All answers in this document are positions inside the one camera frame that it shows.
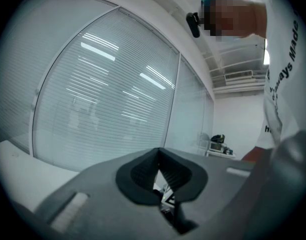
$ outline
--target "ceiling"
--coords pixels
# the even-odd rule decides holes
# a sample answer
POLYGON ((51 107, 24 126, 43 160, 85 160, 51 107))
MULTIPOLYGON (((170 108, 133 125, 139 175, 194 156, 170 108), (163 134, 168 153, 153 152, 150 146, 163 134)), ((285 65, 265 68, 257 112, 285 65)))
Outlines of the ceiling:
POLYGON ((215 93, 218 88, 221 89, 221 92, 223 92, 223 89, 229 92, 230 89, 234 88, 233 84, 226 87, 225 74, 249 70, 253 71, 253 83, 248 83, 247 86, 253 85, 251 88, 252 91, 254 90, 254 86, 256 86, 256 89, 263 88, 265 74, 268 69, 267 65, 263 65, 265 48, 263 38, 252 35, 230 42, 220 42, 214 37, 204 34, 199 38, 193 38, 186 23, 186 14, 189 12, 197 12, 200 0, 154 1, 179 22, 196 43, 209 67, 215 93))

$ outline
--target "white shirt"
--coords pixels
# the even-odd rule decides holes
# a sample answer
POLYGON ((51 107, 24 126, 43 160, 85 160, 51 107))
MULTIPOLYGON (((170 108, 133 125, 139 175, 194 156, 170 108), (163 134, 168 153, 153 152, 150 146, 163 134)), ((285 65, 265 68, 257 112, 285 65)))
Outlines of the white shirt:
POLYGON ((256 146, 270 149, 306 130, 306 26, 288 0, 265 2, 270 69, 256 146))

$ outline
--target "person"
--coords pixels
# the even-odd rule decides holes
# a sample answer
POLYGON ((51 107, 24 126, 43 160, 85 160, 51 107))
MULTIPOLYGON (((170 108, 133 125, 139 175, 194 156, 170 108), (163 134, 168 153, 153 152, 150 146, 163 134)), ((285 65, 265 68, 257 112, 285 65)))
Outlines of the person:
POLYGON ((202 0, 198 12, 208 35, 267 39, 270 66, 264 87, 264 122, 243 160, 306 131, 306 25, 288 0, 202 0))

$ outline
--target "window blind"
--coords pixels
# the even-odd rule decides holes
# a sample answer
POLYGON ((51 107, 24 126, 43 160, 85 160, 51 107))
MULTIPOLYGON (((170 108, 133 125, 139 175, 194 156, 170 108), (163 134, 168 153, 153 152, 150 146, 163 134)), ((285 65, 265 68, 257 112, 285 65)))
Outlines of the window blind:
POLYGON ((0 41, 0 134, 28 152, 35 90, 65 42, 113 5, 99 0, 28 0, 0 41))
POLYGON ((203 128, 205 87, 182 57, 165 147, 198 154, 203 128))
POLYGON ((164 144, 179 53, 129 14, 104 15, 54 63, 35 111, 35 157, 81 171, 164 144))

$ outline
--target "equipment on table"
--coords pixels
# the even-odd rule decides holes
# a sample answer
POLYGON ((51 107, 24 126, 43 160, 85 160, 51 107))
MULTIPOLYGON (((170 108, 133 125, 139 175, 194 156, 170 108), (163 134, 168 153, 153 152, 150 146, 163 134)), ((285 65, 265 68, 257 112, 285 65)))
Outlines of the equipment on table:
MULTIPOLYGON (((175 149, 139 151, 85 169, 35 214, 14 206, 52 240, 257 239, 282 224, 306 195, 306 132, 271 153, 254 165, 175 149), (153 192, 158 170, 175 197, 173 216, 160 211, 153 192)), ((297 219, 289 217, 287 225, 297 219)))

